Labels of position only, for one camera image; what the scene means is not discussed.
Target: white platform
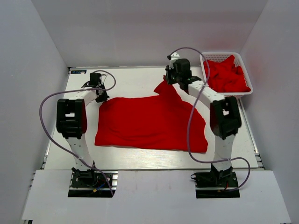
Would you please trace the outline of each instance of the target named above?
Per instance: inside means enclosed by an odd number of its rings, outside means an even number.
[[[70,74],[66,90],[79,89],[83,83],[89,80],[90,72],[86,74]],[[114,97],[147,97],[157,95],[153,92],[155,87],[162,82],[165,75],[164,68],[117,68],[108,69],[117,80],[116,87],[108,91],[110,98]],[[193,75],[202,77],[201,68],[192,68]],[[111,77],[107,77],[105,86],[113,84]],[[174,85],[177,92],[184,101],[194,103],[195,98],[187,95],[178,85]],[[73,96],[74,93],[65,95],[65,98]],[[95,160],[96,166],[104,170],[125,170],[125,169],[200,169],[210,168],[210,164],[194,162],[187,152],[169,150],[137,149],[128,147],[99,147],[94,145],[95,135],[98,128],[98,115],[100,104],[90,103],[86,108],[88,129],[86,141],[91,157]],[[208,141],[208,149],[205,154],[194,154],[195,158],[210,161],[214,157],[215,138],[209,125],[210,112],[198,102],[197,110],[206,121],[205,137]],[[242,127],[239,129],[234,144],[232,157],[241,156],[246,158],[251,167],[258,167],[255,158],[254,147],[250,135],[245,126],[244,117],[241,114]],[[56,130],[54,139],[66,148],[69,148],[65,139]],[[54,144],[50,145],[50,150],[45,169],[71,169],[74,167],[74,159]],[[232,161],[234,168],[246,168],[244,161]]]
[[[113,198],[68,198],[70,170],[38,170],[24,220],[37,224],[290,222],[272,171],[253,171],[240,198],[196,199],[192,171],[119,171]],[[237,171],[238,180],[247,172]]]

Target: red towel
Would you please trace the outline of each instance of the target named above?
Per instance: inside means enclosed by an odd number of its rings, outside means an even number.
[[[216,92],[250,92],[246,86],[243,70],[234,64],[235,57],[229,56],[223,62],[208,60],[210,65],[209,86]],[[206,62],[204,62],[206,76],[208,74]]]
[[[192,105],[182,101],[166,81],[154,91],[159,95],[104,102],[100,106],[95,145],[187,151],[186,130]],[[206,152],[204,128],[205,121],[195,110],[190,129],[192,152]]]

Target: white front panel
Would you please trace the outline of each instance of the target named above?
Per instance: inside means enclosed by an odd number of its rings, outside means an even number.
[[[290,222],[272,171],[253,171],[240,198],[196,199],[189,171],[119,171],[113,198],[68,198],[71,171],[38,170],[23,219],[38,224]],[[237,171],[242,182],[247,171]]]

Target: white table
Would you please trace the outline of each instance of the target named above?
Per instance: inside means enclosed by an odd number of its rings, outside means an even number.
[[[70,74],[66,90],[79,89],[83,83],[89,80],[90,72],[97,69],[87,70],[86,74]],[[162,81],[165,75],[164,68],[116,68],[107,69],[111,72],[117,84],[115,88],[108,91],[110,98],[114,97],[148,97],[157,95],[153,92],[155,87]],[[202,77],[201,68],[192,68],[193,75]],[[105,81],[106,88],[112,86],[113,79],[107,77]],[[174,85],[177,92],[184,101],[193,104],[194,97],[187,95],[178,85]],[[75,93],[65,94],[64,98],[69,98]],[[95,135],[98,128],[98,115],[100,104],[91,102],[86,108],[88,128],[86,132],[86,141],[91,157],[94,159],[97,168],[103,170],[133,170],[133,169],[206,169],[210,164],[201,164],[194,162],[187,152],[138,149],[129,147],[99,147],[94,145]],[[205,137],[208,141],[208,149],[205,154],[194,154],[195,158],[204,161],[210,161],[214,157],[215,139],[209,125],[209,110],[201,102],[197,104],[197,110],[206,122]],[[242,127],[235,138],[233,144],[232,157],[241,156],[246,158],[251,167],[257,168],[258,164],[255,158],[254,146],[247,131],[244,116],[242,113]],[[61,134],[54,131],[53,138],[66,148],[70,148]],[[75,161],[71,155],[50,144],[49,154],[45,169],[71,169]],[[246,168],[244,161],[232,161],[234,168]]]

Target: black clamp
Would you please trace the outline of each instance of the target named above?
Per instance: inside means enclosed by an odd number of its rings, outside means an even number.
[[[216,167],[213,164],[211,164],[211,178],[212,180],[215,181],[216,185],[223,183],[223,179],[231,177],[232,173],[233,173],[232,166],[226,170],[218,171]]]
[[[74,175],[76,175],[77,178],[81,179],[92,179],[92,181],[96,181],[97,178],[94,175],[94,169],[89,169],[87,171],[81,171],[79,169],[72,168],[72,171],[74,172]]]
[[[214,135],[223,140],[230,135],[236,135],[241,127],[241,117],[235,97],[225,97],[223,100],[215,100],[210,105],[210,127]]]
[[[104,84],[102,84],[101,80],[102,74],[97,72],[92,72],[89,75],[89,81],[86,82],[82,88],[91,87],[91,88],[101,88],[105,90]],[[96,90],[97,98],[95,101],[97,103],[107,101],[109,96],[106,91],[103,90]]]
[[[189,84],[201,80],[197,76],[192,76],[190,62],[186,58],[177,59],[173,63],[173,69],[169,69],[169,65],[167,65],[165,70],[167,84],[178,83],[179,87],[187,93]]]
[[[214,176],[214,171],[198,172],[191,175],[191,179],[195,181],[197,188],[225,188],[227,184],[231,188],[238,187],[238,180],[235,172],[222,178]]]
[[[66,139],[80,139],[87,131],[87,117],[83,99],[59,99],[57,102],[56,128]]]

